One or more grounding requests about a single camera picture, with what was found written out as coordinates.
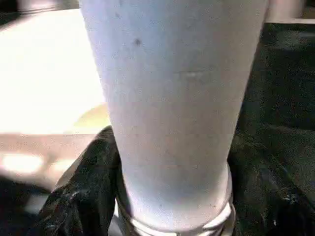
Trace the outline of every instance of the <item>dark spot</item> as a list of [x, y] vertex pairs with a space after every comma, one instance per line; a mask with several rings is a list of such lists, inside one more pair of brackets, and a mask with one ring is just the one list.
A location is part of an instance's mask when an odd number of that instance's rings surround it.
[[137, 39], [134, 41], [134, 44], [137, 45], [137, 46], [139, 46], [139, 45], [141, 44], [141, 40], [137, 38]]

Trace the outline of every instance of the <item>white cylinder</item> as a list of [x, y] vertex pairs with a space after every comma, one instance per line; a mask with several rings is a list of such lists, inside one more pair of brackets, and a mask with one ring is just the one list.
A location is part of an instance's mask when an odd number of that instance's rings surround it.
[[220, 214], [267, 0], [84, 0], [128, 214], [185, 232]]

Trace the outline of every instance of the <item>white tube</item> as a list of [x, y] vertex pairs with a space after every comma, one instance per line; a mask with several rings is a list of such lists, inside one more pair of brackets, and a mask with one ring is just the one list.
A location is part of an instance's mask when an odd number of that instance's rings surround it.
[[82, 2], [122, 159], [120, 200], [137, 222], [187, 232], [226, 207], [226, 159], [266, 6]]

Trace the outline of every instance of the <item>glossy black material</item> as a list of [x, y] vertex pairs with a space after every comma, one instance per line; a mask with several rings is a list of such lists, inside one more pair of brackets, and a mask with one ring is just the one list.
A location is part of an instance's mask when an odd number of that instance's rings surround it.
[[[236, 236], [313, 236], [315, 209], [263, 145], [237, 132], [229, 164]], [[30, 236], [104, 236], [113, 216], [120, 160], [110, 127], [92, 141], [49, 197]]]

